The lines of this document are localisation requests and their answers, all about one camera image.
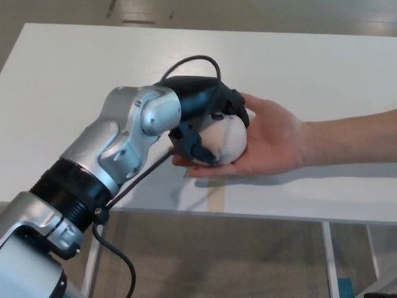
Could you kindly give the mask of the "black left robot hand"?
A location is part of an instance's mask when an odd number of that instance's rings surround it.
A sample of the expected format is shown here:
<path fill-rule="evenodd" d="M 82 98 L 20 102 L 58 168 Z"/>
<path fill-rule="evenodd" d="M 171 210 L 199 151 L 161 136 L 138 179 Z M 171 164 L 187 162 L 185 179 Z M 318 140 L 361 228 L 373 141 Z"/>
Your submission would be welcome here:
<path fill-rule="evenodd" d="M 217 78 L 173 76 L 158 83 L 179 98 L 181 120 L 168 136 L 175 153 L 201 165 L 227 165 L 247 145 L 252 114 L 245 98 Z"/>

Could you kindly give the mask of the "person's bare hand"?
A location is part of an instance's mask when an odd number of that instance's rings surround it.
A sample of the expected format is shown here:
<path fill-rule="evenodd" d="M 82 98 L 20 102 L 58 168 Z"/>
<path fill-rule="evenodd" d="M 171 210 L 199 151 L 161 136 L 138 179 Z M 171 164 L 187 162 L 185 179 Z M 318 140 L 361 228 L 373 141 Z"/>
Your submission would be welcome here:
<path fill-rule="evenodd" d="M 204 166 L 174 154 L 172 164 L 187 168 L 191 178 L 215 176 L 268 176 L 305 165 L 304 123 L 286 108 L 268 99 L 244 94 L 245 106 L 255 113 L 247 133 L 244 153 L 234 162 Z"/>

